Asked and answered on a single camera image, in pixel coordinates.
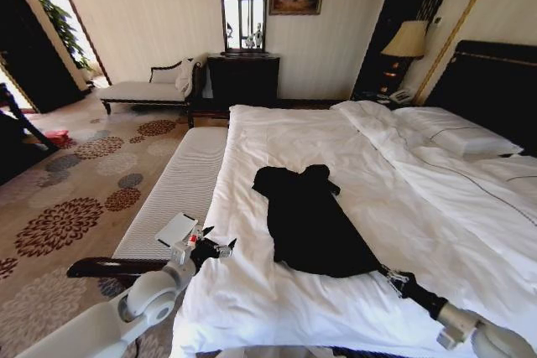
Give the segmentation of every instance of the white duvet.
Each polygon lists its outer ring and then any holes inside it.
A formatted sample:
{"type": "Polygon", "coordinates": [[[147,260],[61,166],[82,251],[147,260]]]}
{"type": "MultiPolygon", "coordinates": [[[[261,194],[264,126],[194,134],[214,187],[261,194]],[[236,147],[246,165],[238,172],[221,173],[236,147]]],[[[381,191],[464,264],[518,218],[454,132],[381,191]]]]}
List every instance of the white duvet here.
{"type": "MultiPolygon", "coordinates": [[[[215,226],[211,239],[237,245],[187,288],[173,357],[245,345],[472,356],[469,342],[443,350],[441,326],[378,273],[335,279],[273,262],[268,201],[253,178],[267,165],[301,172],[313,163],[330,168],[340,206],[380,262],[537,345],[537,205],[425,143],[384,106],[347,101],[330,111],[232,108],[205,225],[215,226]]],[[[326,242],[336,236],[327,222],[326,242]]]]}

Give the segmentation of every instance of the door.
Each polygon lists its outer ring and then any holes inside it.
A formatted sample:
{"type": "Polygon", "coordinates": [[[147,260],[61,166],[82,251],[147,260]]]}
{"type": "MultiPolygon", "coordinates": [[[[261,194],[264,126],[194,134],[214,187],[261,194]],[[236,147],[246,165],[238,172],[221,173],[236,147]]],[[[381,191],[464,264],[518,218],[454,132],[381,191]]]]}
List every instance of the door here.
{"type": "Polygon", "coordinates": [[[0,63],[38,112],[79,101],[81,91],[26,0],[1,0],[0,63]]]}

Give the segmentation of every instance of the upholstered bench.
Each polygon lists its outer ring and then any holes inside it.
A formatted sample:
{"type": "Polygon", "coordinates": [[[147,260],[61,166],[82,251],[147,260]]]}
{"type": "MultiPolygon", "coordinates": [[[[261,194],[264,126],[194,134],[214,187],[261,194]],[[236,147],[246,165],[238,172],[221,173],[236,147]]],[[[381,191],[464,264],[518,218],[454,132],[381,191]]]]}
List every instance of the upholstered bench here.
{"type": "Polygon", "coordinates": [[[110,115],[113,102],[144,105],[176,105],[186,110],[189,127],[194,126],[192,101],[201,96],[206,83],[206,64],[199,59],[192,65],[192,77],[188,91],[177,89],[175,81],[180,73],[182,61],[165,67],[152,67],[149,83],[141,81],[123,81],[100,89],[97,96],[107,114],[110,115]]]}
{"type": "Polygon", "coordinates": [[[222,166],[226,140],[227,129],[224,127],[189,130],[119,242],[112,259],[82,259],[71,266],[67,275],[115,277],[129,286],[139,274],[159,270],[169,260],[170,251],[157,242],[154,235],[181,211],[203,223],[222,166]]]}

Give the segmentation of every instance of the carpet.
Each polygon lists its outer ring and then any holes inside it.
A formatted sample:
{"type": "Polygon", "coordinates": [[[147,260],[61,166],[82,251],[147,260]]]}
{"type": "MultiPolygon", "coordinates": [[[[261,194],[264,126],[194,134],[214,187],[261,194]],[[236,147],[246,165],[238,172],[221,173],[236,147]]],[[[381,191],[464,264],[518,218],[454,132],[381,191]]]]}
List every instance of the carpet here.
{"type": "MultiPolygon", "coordinates": [[[[121,292],[114,280],[67,278],[66,270],[112,255],[188,131],[177,109],[112,104],[107,116],[94,95],[29,119],[43,132],[67,129],[72,140],[0,187],[1,358],[121,292]]],[[[141,337],[140,358],[169,355],[172,323],[170,315],[141,337]]],[[[134,355],[131,345],[125,356],[134,355]]]]}

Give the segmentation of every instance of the pillow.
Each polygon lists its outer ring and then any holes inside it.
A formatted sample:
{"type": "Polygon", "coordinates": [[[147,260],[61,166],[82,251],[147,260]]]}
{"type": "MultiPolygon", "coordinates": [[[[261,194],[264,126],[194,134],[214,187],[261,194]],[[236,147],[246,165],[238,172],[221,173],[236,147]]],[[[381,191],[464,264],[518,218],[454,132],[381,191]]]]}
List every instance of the pillow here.
{"type": "Polygon", "coordinates": [[[175,78],[175,87],[186,97],[192,92],[192,69],[195,61],[183,59],[179,65],[178,75],[175,78]]]}
{"type": "Polygon", "coordinates": [[[487,159],[474,164],[506,181],[513,190],[537,200],[537,158],[514,155],[510,158],[487,159]]]}
{"type": "Polygon", "coordinates": [[[179,74],[179,66],[174,67],[173,69],[153,69],[153,75],[151,76],[150,82],[152,83],[162,83],[162,84],[174,84],[177,75],[179,74]]]}
{"type": "Polygon", "coordinates": [[[406,124],[432,142],[461,157],[520,153],[522,148],[476,123],[442,108],[421,106],[394,111],[406,124]]]}

